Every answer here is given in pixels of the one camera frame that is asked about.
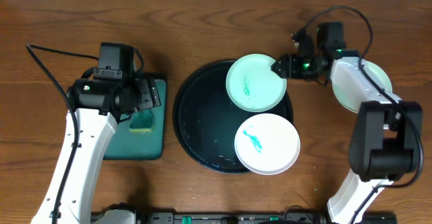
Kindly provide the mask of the green yellow sponge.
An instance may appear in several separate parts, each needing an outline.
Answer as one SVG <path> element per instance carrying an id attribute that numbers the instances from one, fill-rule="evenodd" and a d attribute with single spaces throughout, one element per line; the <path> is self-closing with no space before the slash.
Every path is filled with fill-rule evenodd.
<path id="1" fill-rule="evenodd" d="M 130 132 L 145 133 L 151 132 L 153 128 L 153 114 L 150 109 L 136 112 L 132 115 L 132 122 L 129 127 Z"/>

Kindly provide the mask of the pale green plate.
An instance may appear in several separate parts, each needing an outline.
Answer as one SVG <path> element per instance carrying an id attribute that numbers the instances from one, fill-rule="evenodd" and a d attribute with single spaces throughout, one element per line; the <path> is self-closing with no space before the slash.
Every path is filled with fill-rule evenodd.
<path id="1" fill-rule="evenodd" d="M 249 112 L 274 108 L 286 94 L 287 81 L 271 70 L 275 59 L 264 54 L 249 54 L 229 68 L 225 87 L 231 101 Z"/>

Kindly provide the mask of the mint green plate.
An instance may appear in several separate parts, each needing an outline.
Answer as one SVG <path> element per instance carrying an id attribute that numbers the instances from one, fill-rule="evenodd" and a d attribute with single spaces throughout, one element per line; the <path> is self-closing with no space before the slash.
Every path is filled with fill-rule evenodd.
<path id="1" fill-rule="evenodd" d="M 376 64 L 363 59 L 361 61 L 367 75 L 386 93 L 398 100 L 392 93 L 392 83 L 388 75 Z M 330 74 L 331 85 L 336 99 L 348 110 L 357 113 L 362 102 L 378 101 L 389 103 L 367 80 L 358 66 L 357 57 L 342 57 L 333 62 Z"/>

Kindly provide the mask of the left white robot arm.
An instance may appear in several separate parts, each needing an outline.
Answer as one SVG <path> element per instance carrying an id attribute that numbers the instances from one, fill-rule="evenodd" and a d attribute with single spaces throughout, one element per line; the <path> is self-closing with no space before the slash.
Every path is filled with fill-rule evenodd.
<path id="1" fill-rule="evenodd" d="M 167 82 L 157 79 L 161 104 L 125 115 L 118 123 L 95 109 L 76 111 L 78 123 L 66 118 L 63 146 L 33 223 L 90 223 L 97 180 L 104 160 L 147 161 L 161 157 L 165 127 Z"/>

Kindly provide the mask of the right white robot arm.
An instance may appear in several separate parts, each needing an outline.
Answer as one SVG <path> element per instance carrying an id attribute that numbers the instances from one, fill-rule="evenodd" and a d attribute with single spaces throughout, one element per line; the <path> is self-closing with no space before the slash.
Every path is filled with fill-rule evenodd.
<path id="1" fill-rule="evenodd" d="M 361 223 L 363 213 L 386 188 L 405 188 L 424 165 L 421 126 L 423 110 L 403 101 L 370 71 L 358 51 L 343 39 L 293 34 L 298 52 L 282 55 L 271 69 L 280 78 L 316 81 L 324 77 L 350 100 L 357 113 L 348 149 L 350 171 L 327 202 L 330 223 Z"/>

